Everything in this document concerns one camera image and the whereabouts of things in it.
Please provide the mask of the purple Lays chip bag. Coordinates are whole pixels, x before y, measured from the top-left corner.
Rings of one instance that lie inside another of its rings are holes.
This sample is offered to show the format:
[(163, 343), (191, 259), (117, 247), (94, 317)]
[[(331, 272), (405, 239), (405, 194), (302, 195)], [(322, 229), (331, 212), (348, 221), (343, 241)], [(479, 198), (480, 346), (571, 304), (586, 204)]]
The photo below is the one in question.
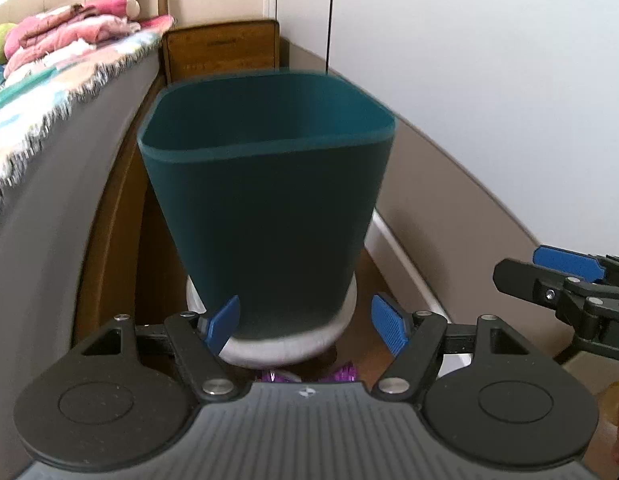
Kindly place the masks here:
[(310, 368), (296, 366), (289, 368), (272, 368), (263, 370), (257, 376), (259, 382), (273, 382), (274, 384), (300, 384), (301, 382), (358, 382), (360, 376), (357, 367), (352, 361), (340, 366)]

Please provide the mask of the dark teal trash bin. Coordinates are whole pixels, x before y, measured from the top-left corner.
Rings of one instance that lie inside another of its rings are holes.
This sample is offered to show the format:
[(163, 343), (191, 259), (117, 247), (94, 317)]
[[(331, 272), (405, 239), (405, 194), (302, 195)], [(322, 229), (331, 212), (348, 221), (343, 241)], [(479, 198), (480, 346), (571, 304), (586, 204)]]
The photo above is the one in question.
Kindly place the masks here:
[(188, 275), (356, 266), (396, 131), (371, 96), (324, 73), (172, 84), (138, 136)]

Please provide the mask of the grey bed with mattress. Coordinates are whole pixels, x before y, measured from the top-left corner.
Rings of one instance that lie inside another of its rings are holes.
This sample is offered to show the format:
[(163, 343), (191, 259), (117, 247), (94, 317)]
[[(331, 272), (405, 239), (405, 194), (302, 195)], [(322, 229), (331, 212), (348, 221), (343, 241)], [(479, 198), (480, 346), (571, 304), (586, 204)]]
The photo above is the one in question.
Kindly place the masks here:
[(78, 280), (108, 175), (160, 61), (151, 53), (53, 124), (0, 214), (0, 479), (30, 459), (12, 419), (20, 392), (67, 352)]

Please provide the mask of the fringed blue white blanket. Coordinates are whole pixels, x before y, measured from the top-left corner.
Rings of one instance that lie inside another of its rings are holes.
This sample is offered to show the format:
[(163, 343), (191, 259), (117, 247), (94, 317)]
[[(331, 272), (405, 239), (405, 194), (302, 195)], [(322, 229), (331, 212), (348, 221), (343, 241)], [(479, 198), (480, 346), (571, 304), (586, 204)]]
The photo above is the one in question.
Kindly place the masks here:
[(155, 51), (163, 35), (156, 28), (142, 29), (0, 90), (0, 212), (6, 193), (24, 179), (52, 127)]

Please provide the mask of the wooden nightstand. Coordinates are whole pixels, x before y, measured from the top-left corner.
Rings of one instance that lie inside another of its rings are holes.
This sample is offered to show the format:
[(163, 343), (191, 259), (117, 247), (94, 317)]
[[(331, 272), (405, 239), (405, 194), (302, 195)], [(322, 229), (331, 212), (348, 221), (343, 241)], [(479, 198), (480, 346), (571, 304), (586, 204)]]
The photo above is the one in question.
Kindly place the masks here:
[(214, 74), (273, 70), (280, 63), (280, 26), (251, 20), (180, 27), (163, 37), (168, 84)]

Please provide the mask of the pink folded quilt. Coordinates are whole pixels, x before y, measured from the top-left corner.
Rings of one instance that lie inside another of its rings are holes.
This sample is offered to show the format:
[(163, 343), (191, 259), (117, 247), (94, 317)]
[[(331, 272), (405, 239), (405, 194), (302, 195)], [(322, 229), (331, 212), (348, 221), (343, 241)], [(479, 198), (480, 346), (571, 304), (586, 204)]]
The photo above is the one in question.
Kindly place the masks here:
[(3, 75), (9, 78), (22, 66), (38, 62), (75, 42), (98, 47), (146, 28), (163, 35), (174, 24), (170, 14), (139, 21), (140, 11), (137, 0), (92, 0), (24, 18), (6, 34)]

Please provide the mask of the wooden bed frame rail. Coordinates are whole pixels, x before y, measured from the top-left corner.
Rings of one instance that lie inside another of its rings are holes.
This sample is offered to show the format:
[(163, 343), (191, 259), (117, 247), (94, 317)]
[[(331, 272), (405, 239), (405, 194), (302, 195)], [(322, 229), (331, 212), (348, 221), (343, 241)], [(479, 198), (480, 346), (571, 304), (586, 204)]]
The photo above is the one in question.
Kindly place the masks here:
[(124, 136), (94, 216), (80, 276), (72, 344), (117, 313), (134, 313), (139, 244), (148, 175), (137, 145), (142, 120), (165, 87), (158, 75)]

